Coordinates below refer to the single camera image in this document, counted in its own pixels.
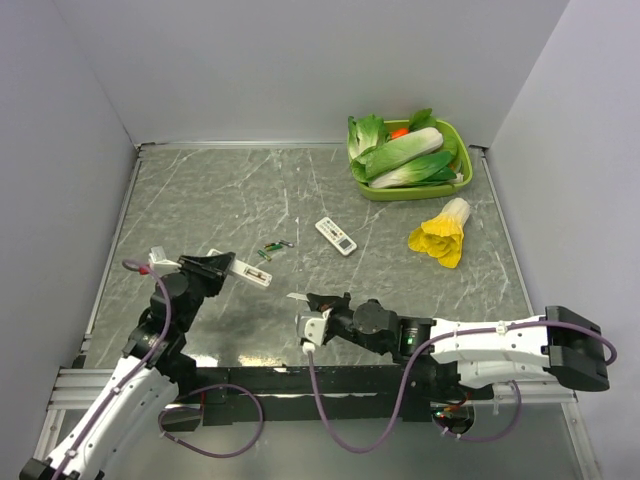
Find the plain white remote control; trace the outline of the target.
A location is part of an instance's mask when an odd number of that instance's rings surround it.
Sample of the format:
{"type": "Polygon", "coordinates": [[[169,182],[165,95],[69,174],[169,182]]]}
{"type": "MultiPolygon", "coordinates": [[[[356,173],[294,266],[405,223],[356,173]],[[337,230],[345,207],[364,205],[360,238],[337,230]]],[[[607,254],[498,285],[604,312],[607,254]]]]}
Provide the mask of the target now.
{"type": "Polygon", "coordinates": [[[260,288],[267,288],[272,282],[271,274],[238,259],[231,263],[229,273],[239,280],[260,288]]]}

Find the white battery cover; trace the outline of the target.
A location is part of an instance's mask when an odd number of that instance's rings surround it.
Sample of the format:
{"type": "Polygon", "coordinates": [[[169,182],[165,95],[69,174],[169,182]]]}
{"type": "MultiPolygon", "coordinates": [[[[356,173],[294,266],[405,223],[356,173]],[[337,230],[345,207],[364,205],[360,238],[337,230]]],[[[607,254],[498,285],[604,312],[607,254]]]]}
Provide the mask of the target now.
{"type": "Polygon", "coordinates": [[[289,294],[286,295],[287,298],[296,300],[296,301],[302,301],[302,302],[308,302],[308,297],[306,294],[302,294],[302,293],[295,293],[295,292],[291,292],[289,294]]]}

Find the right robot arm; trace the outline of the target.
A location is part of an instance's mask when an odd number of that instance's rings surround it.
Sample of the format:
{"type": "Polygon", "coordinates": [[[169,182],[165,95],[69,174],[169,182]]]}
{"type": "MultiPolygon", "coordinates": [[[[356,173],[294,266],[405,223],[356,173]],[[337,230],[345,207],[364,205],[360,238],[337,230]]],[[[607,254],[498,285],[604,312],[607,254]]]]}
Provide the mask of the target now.
{"type": "Polygon", "coordinates": [[[460,322],[401,315],[375,299],[352,308],[349,294],[307,294],[306,302],[308,311],[295,318],[304,352],[340,338],[423,369],[453,399],[495,383],[549,379],[574,391],[602,392],[617,358],[597,324],[564,306],[520,320],[460,322]]]}

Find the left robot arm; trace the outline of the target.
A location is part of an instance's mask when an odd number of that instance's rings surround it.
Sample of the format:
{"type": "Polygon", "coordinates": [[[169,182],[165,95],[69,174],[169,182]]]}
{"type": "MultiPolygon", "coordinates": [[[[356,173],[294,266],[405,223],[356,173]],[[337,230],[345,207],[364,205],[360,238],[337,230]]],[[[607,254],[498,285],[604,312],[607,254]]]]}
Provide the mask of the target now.
{"type": "Polygon", "coordinates": [[[186,334],[204,300],[220,293],[235,259],[233,252],[181,256],[163,274],[154,264],[123,261],[155,280],[149,306],[85,415],[45,459],[29,459],[20,478],[104,479],[166,405],[195,395],[196,362],[182,352],[186,334]]]}

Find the white remote with buttons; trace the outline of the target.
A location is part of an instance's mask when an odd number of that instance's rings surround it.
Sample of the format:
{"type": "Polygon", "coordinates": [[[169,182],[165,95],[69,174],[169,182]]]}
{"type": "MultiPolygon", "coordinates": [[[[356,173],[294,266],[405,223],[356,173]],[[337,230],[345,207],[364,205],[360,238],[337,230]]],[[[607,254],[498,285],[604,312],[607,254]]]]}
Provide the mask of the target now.
{"type": "Polygon", "coordinates": [[[329,217],[315,223],[316,230],[344,257],[351,255],[357,244],[329,217]]]}

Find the black base bar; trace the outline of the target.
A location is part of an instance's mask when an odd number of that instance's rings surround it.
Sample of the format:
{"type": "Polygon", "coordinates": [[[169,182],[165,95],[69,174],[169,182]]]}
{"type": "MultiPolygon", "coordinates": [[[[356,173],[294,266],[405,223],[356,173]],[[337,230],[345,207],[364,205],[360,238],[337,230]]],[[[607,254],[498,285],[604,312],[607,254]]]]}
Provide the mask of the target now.
{"type": "MultiPolygon", "coordinates": [[[[319,393],[330,420],[383,419],[392,415],[403,375],[398,365],[317,366],[319,393]]],[[[205,426],[252,422],[260,418],[251,396],[258,399],[266,421],[318,420],[307,366],[199,367],[189,388],[180,392],[182,405],[199,406],[205,426]]],[[[438,404],[488,401],[491,386],[458,386],[451,367],[417,366],[409,375],[398,418],[429,422],[438,404]]]]}

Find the yellow toy cabbage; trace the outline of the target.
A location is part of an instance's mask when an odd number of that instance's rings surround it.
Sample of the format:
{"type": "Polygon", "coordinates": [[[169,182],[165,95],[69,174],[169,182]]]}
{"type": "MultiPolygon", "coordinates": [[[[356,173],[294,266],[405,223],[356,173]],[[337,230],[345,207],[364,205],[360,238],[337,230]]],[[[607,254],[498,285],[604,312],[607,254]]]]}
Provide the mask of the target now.
{"type": "Polygon", "coordinates": [[[409,235],[409,249],[437,259],[445,268],[456,268],[462,257],[464,226],[470,212],[471,207],[466,200],[450,200],[437,216],[422,222],[409,235]]]}

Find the green toy lettuce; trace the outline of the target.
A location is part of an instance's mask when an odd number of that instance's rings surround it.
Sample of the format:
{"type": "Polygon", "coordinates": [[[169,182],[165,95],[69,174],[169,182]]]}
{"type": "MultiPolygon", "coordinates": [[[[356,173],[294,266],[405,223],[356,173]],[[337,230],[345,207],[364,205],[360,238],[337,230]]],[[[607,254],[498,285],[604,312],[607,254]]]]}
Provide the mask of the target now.
{"type": "Polygon", "coordinates": [[[359,119],[349,116],[347,136],[347,152],[350,160],[386,143],[390,133],[384,119],[371,114],[359,119]]]}

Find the green toy bok choy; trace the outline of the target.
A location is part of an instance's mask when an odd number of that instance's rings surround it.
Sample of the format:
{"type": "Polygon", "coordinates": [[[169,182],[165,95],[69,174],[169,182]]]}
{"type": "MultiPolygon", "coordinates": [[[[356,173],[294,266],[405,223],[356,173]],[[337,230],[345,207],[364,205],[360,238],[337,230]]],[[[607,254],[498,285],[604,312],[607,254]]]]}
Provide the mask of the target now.
{"type": "Polygon", "coordinates": [[[378,176],[369,186],[374,189],[386,189],[455,180],[457,173],[450,167],[452,161],[453,156],[449,151],[423,155],[378,176]]]}

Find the orange toy carrot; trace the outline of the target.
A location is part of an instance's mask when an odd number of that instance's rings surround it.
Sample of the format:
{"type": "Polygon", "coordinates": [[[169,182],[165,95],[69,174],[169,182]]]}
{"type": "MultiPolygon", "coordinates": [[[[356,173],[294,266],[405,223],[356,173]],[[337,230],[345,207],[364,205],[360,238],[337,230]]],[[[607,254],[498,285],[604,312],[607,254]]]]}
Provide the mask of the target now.
{"type": "Polygon", "coordinates": [[[399,137],[402,137],[404,135],[407,135],[409,133],[409,129],[408,128],[401,128],[398,130],[395,130],[391,133],[391,138],[392,139],[397,139],[399,137]]]}

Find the large green toy cabbage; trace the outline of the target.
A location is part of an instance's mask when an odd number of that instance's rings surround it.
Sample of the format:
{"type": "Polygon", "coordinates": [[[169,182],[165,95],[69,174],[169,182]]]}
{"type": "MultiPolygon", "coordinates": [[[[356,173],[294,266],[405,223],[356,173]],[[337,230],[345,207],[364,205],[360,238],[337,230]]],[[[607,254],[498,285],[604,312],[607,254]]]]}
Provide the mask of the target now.
{"type": "Polygon", "coordinates": [[[434,127],[390,140],[365,156],[365,179],[374,179],[410,160],[431,153],[440,148],[443,142],[443,134],[434,127]]]}

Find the green plastic basket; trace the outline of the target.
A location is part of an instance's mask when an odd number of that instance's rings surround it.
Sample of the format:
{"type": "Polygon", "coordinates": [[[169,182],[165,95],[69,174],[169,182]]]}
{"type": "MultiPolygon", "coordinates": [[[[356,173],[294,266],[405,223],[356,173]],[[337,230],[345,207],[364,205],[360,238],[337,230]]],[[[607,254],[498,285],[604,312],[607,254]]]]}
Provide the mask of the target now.
{"type": "Polygon", "coordinates": [[[462,142],[458,132],[449,123],[434,118],[429,109],[417,112],[408,120],[384,120],[384,122],[390,133],[390,138],[387,142],[393,140],[391,133],[401,128],[408,128],[409,133],[428,127],[434,127],[439,130],[444,136],[444,142],[440,148],[428,154],[449,151],[453,156],[450,167],[457,173],[457,178],[448,182],[431,183],[413,187],[371,188],[369,183],[373,179],[365,179],[364,158],[368,153],[376,149],[376,147],[362,154],[355,160],[350,160],[348,156],[351,173],[356,180],[361,194],[365,198],[373,201],[406,201],[446,197],[455,194],[471,181],[473,169],[466,146],[462,142]]]}

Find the aluminium frame rail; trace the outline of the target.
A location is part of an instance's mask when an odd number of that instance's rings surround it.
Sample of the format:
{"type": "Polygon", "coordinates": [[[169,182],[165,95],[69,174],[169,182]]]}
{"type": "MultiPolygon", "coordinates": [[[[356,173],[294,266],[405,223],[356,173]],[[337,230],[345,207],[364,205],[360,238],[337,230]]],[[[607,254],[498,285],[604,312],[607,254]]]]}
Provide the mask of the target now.
{"type": "MultiPolygon", "coordinates": [[[[47,411],[50,410],[88,410],[106,383],[111,379],[113,369],[72,369],[63,368],[59,370],[50,399],[47,404],[47,411]]],[[[557,382],[519,382],[521,399],[523,404],[571,404],[577,403],[577,396],[570,390],[560,386],[557,382]]],[[[515,403],[512,389],[506,384],[496,384],[492,386],[493,398],[490,400],[480,400],[471,397],[470,403],[478,405],[489,404],[512,404],[515,403]]],[[[259,394],[252,390],[259,399],[299,399],[303,397],[313,398],[312,391],[301,394],[259,394]]],[[[342,398],[374,398],[381,397],[381,394],[368,393],[322,393],[322,396],[331,399],[342,398]]]]}

